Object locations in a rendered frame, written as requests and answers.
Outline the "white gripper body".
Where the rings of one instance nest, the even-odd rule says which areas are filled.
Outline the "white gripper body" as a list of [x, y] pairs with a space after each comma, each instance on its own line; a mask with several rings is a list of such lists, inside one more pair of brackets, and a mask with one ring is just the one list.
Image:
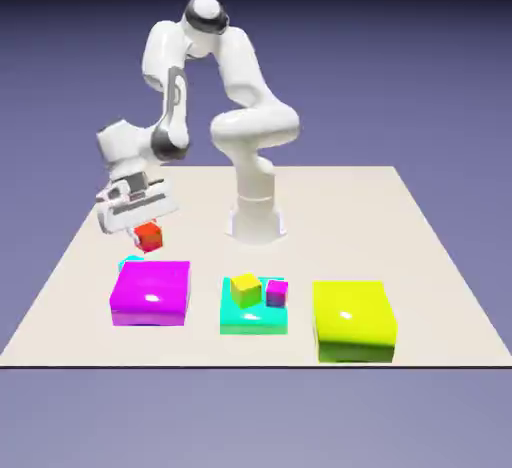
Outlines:
[[104, 233], [133, 229], [177, 209], [167, 183], [151, 183], [131, 192], [127, 183], [114, 183], [96, 196], [96, 213]]

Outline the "small red cube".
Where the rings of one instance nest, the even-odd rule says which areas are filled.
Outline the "small red cube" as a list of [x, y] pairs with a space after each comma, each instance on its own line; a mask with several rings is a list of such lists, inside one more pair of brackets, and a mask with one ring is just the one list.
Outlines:
[[136, 245], [144, 253], [155, 251], [163, 246], [162, 230], [154, 221], [136, 227], [134, 233]]

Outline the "small yellow cube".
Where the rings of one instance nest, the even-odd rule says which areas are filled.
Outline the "small yellow cube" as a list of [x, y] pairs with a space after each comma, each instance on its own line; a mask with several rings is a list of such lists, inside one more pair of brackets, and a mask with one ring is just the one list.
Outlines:
[[231, 298], [240, 309], [257, 305], [262, 301], [262, 282], [252, 273], [230, 279]]

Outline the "small magenta cube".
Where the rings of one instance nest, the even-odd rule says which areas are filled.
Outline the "small magenta cube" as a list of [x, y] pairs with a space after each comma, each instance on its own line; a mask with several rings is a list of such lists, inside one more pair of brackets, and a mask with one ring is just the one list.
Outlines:
[[288, 282], [282, 279], [269, 279], [266, 285], [266, 305], [284, 308], [287, 303]]

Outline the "large magenta box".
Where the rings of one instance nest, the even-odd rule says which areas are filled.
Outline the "large magenta box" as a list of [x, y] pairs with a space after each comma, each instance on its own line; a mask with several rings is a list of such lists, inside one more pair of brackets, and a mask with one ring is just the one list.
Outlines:
[[110, 295], [114, 326], [183, 326], [191, 281], [189, 261], [127, 261]]

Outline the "large cyan box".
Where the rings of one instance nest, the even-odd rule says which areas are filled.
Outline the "large cyan box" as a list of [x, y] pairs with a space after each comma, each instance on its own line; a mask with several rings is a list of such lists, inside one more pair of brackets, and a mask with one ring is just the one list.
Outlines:
[[262, 301], [241, 309], [231, 297], [230, 278], [224, 277], [220, 303], [219, 330], [225, 335], [285, 335], [288, 333], [288, 310], [266, 304], [269, 281], [284, 282], [282, 277], [260, 277]]

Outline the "large yellow box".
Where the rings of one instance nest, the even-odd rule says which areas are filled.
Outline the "large yellow box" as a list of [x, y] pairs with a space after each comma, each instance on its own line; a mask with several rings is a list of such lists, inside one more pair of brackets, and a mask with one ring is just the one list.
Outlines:
[[397, 321], [380, 281], [315, 281], [313, 315], [321, 363], [389, 363]]

